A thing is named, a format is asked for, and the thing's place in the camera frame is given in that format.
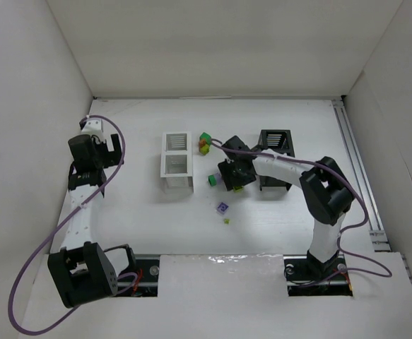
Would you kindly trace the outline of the black two-cell container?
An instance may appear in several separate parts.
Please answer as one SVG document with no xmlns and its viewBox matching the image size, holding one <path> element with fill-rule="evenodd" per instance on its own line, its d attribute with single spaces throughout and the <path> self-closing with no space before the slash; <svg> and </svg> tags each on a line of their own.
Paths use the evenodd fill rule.
<svg viewBox="0 0 412 339">
<path fill-rule="evenodd" d="M 295 156 L 291 131 L 286 129 L 262 129 L 259 134 L 257 148 L 262 151 L 271 149 L 282 155 Z M 273 177 L 262 176 L 259 178 L 260 191 L 263 191 L 264 188 L 280 187 L 284 187 L 289 191 L 291 186 L 291 184 Z"/>
</svg>

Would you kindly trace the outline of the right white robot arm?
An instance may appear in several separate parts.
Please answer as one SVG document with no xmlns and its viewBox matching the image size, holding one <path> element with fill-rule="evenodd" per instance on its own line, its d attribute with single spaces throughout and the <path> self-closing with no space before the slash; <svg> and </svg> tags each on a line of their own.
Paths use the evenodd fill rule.
<svg viewBox="0 0 412 339">
<path fill-rule="evenodd" d="M 311 162 L 259 146 L 249 148 L 238 136 L 225 143 L 214 139 L 213 145 L 227 157 L 218 164 L 218 169 L 228 191 L 262 177 L 277 179 L 301 189 L 307 209 L 314 219 L 306 265 L 313 280 L 323 278 L 336 262 L 342 222 L 355 199 L 335 160 L 325 156 Z"/>
</svg>

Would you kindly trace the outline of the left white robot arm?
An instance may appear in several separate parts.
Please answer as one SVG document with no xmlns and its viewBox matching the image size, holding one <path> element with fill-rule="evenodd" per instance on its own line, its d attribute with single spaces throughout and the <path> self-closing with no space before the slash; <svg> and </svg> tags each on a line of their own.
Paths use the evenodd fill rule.
<svg viewBox="0 0 412 339">
<path fill-rule="evenodd" d="M 111 136 L 113 150 L 96 135 L 81 134 L 68 142 L 73 156 L 68 193 L 71 217 L 58 252 L 50 254 L 48 269 L 65 307 L 74 308 L 118 293 L 118 277 L 136 273 L 136 259 L 128 244 L 104 250 L 98 243 L 100 206 L 105 197 L 105 169 L 122 164 L 119 136 Z"/>
</svg>

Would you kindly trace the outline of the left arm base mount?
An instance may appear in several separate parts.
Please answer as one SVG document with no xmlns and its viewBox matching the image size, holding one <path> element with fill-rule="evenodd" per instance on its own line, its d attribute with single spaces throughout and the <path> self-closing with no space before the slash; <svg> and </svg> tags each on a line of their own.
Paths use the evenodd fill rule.
<svg viewBox="0 0 412 339">
<path fill-rule="evenodd" d="M 149 255 L 136 256 L 136 268 L 127 268 L 120 275 L 134 272 L 134 276 L 120 278 L 117 297 L 157 297 L 160 274 L 160 257 Z"/>
</svg>

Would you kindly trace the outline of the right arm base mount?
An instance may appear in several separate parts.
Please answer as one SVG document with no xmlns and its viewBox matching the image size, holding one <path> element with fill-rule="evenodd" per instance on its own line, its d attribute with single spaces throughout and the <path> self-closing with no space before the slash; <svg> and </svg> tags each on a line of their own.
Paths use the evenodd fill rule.
<svg viewBox="0 0 412 339">
<path fill-rule="evenodd" d="M 324 273 L 315 273 L 307 264 L 306 256 L 284 256 L 284 277 L 289 297 L 352 297 L 353 291 L 343 256 Z"/>
</svg>

